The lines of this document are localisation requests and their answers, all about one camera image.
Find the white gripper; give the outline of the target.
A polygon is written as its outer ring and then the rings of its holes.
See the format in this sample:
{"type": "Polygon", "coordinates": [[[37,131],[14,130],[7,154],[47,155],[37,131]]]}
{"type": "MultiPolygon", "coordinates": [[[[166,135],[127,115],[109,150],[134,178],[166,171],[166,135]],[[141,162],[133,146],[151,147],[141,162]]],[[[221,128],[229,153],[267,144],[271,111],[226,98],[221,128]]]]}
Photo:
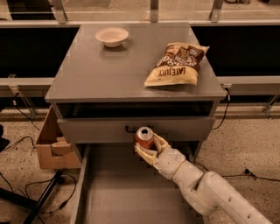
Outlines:
{"type": "Polygon", "coordinates": [[[171,180],[180,165],[186,161],[186,157],[179,150],[170,148],[168,142],[156,133],[153,134],[153,143],[157,151],[145,149],[140,143],[136,143],[135,153],[154,166],[162,176],[171,180]]]}

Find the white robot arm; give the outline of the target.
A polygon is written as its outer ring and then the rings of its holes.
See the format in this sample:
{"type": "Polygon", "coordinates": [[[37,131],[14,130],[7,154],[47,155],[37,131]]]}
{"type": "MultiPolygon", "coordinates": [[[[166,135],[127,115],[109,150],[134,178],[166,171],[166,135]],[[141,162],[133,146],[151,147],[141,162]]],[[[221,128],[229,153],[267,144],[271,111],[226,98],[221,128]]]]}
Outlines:
{"type": "Polygon", "coordinates": [[[173,181],[199,214],[209,215],[220,208],[236,224],[272,224],[221,175],[201,171],[150,128],[140,128],[135,140],[136,154],[173,181]]]}

